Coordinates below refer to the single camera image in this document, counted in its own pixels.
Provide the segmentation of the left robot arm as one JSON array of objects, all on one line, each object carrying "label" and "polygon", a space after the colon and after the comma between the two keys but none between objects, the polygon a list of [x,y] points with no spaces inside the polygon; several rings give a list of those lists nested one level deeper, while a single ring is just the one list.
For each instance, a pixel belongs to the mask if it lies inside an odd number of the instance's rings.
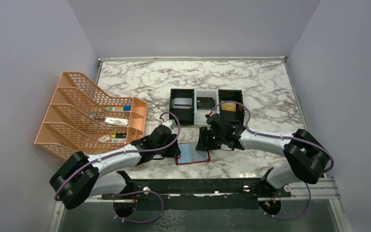
[{"label": "left robot arm", "polygon": [[103,154],[73,153],[49,181],[55,200],[67,209],[74,209],[89,197],[122,193],[128,187],[128,179],[118,171],[148,162],[174,147],[178,135],[173,128],[162,123],[150,135]]}]

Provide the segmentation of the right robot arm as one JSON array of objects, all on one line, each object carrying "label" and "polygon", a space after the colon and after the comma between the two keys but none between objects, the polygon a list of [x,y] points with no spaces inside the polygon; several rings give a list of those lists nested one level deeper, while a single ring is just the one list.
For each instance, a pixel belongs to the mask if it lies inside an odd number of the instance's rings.
[{"label": "right robot arm", "polygon": [[264,133],[247,126],[233,126],[222,115],[206,115],[207,127],[200,131],[197,150],[216,150],[222,145],[230,150],[260,150],[285,157],[287,164],[270,168],[261,178],[259,188],[268,193],[302,181],[316,184],[333,167],[331,155],[306,130],[293,134]]}]

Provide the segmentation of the red card holder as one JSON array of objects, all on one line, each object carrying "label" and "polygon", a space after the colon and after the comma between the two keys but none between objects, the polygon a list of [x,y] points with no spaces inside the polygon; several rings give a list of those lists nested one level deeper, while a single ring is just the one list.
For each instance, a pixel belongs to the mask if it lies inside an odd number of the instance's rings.
[{"label": "red card holder", "polygon": [[176,158],[176,165],[210,162],[207,150],[197,150],[197,142],[178,144],[181,154]]}]

